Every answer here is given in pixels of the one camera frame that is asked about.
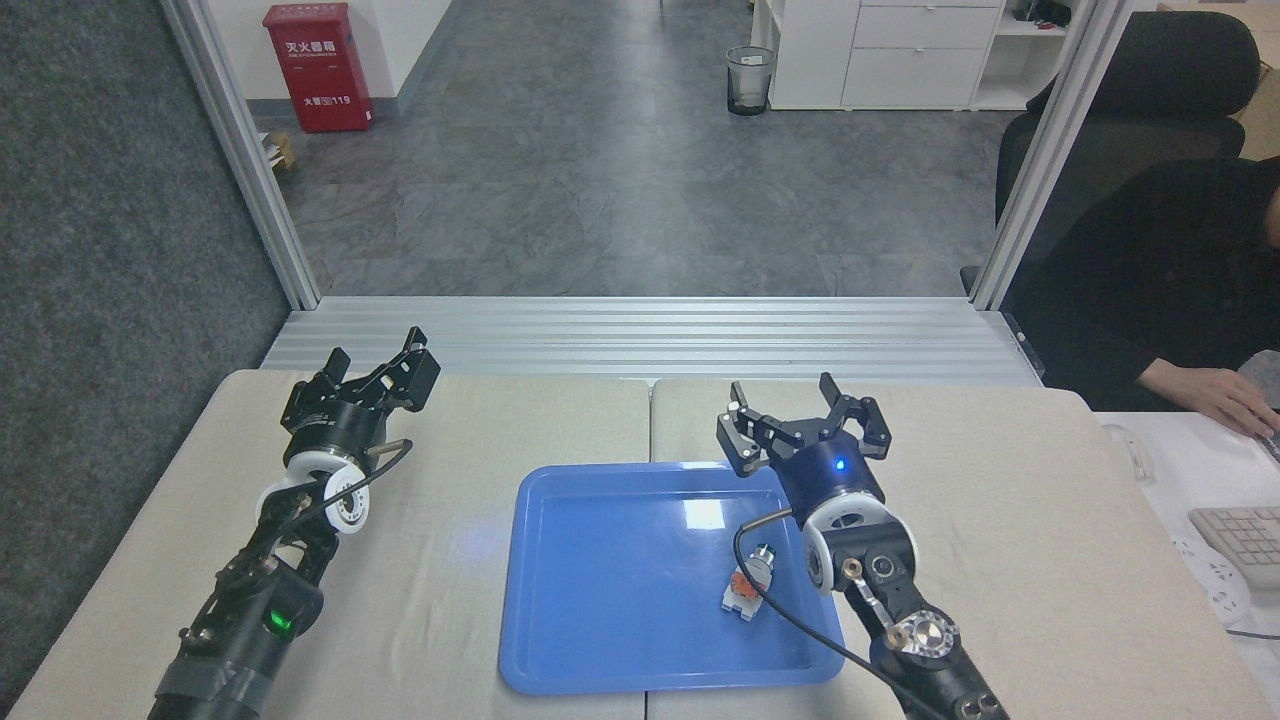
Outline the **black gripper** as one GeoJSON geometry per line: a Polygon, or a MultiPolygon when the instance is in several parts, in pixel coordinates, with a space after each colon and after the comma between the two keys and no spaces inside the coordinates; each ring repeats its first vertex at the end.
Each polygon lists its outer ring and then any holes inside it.
{"type": "Polygon", "coordinates": [[[282,414],[291,433],[283,462],[307,451],[347,457],[358,468],[374,468],[370,448],[387,439],[390,410],[417,413],[428,401],[442,366],[428,350],[428,337],[412,327],[404,346],[371,374],[346,382],[346,401],[335,396],[349,368],[348,354],[333,348],[325,366],[312,379],[298,382],[282,414]]]}
{"type": "Polygon", "coordinates": [[[780,420],[748,405],[739,382],[730,387],[730,404],[717,416],[716,437],[735,473],[750,477],[759,468],[777,462],[777,477],[792,514],[813,514],[833,497],[863,492],[879,502],[884,493],[865,457],[884,460],[892,434],[874,397],[844,393],[835,378],[823,372],[819,391],[829,406],[817,419],[780,420]],[[861,433],[838,437],[846,420],[855,420],[861,433]]]}

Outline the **person's hand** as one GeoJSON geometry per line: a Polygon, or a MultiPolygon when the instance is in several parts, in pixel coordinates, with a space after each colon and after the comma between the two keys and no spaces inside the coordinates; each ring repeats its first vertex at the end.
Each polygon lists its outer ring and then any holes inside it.
{"type": "Polygon", "coordinates": [[[1179,366],[1157,357],[1135,382],[1143,389],[1240,436],[1270,439],[1277,432],[1277,411],[1270,407],[1262,388],[1238,372],[1179,366]]]}

